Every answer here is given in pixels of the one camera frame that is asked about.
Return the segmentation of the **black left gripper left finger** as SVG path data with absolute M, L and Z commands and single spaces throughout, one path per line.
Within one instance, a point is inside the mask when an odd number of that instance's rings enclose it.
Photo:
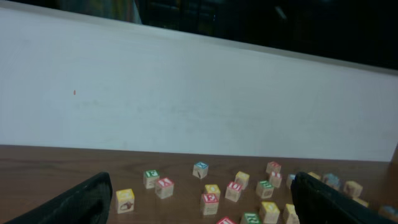
M 110 176 L 100 172 L 7 224 L 105 224 L 113 196 Z

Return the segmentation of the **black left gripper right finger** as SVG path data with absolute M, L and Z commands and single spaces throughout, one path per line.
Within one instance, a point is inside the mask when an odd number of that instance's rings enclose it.
M 304 172 L 296 173 L 290 190 L 300 223 L 395 224 Z

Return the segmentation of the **red U wooden block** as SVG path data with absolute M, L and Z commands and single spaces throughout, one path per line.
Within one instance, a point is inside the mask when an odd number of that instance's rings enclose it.
M 228 217 L 223 217 L 222 219 L 218 220 L 216 224 L 236 224 L 236 223 L 231 219 L 229 219 Z

